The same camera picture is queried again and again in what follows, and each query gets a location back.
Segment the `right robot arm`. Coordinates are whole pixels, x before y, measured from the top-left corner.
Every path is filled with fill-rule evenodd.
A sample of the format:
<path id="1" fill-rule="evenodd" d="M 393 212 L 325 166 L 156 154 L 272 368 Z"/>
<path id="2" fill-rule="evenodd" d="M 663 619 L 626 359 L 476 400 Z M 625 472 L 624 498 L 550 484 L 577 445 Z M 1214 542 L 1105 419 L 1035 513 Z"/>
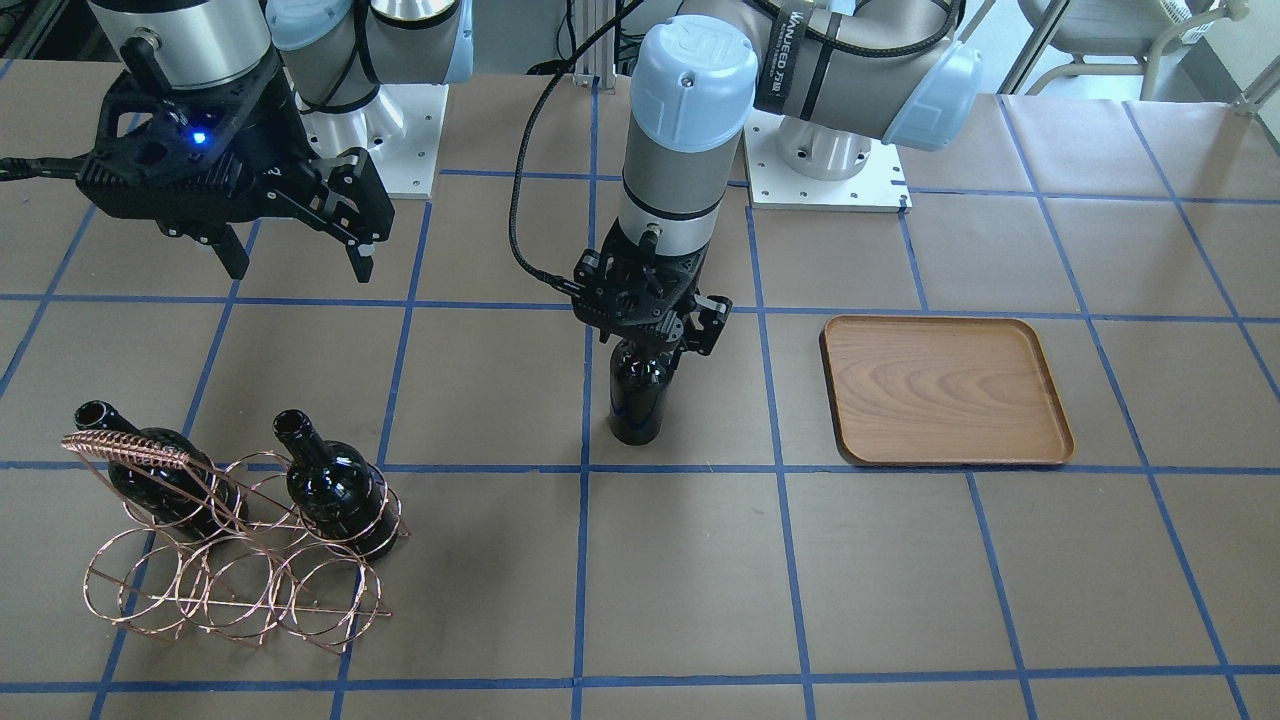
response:
<path id="1" fill-rule="evenodd" d="M 102 100 L 78 190 L 250 258 L 236 224 L 292 218 L 344 249 L 358 282 L 393 199 L 433 190 L 448 88 L 474 73 L 470 1 L 93 1 L 125 69 Z"/>

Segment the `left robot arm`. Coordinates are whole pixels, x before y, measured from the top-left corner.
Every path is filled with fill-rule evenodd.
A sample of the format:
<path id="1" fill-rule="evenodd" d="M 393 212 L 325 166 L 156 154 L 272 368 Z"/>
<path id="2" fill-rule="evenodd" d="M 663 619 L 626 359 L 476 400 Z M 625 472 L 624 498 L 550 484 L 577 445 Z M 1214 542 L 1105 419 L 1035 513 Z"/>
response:
<path id="1" fill-rule="evenodd" d="M 618 215 L 566 284 L 576 318 L 654 354 L 712 351 L 732 302 L 698 288 L 754 111 L 938 150 L 977 99 L 956 1 L 686 1 L 643 40 Z"/>

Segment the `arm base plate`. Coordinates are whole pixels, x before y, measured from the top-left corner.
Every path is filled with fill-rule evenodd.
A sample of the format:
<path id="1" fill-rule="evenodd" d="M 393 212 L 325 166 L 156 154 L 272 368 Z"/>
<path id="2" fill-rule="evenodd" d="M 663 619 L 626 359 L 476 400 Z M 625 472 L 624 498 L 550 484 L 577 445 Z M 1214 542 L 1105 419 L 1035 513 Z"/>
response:
<path id="1" fill-rule="evenodd" d="M 367 149 L 393 199 L 429 201 L 434 195 L 449 88 L 444 85 L 383 85 L 362 108 L 302 115 L 312 147 L 325 158 Z"/>
<path id="2" fill-rule="evenodd" d="M 905 213 L 913 206 L 893 145 L 759 110 L 742 141 L 755 208 Z"/>

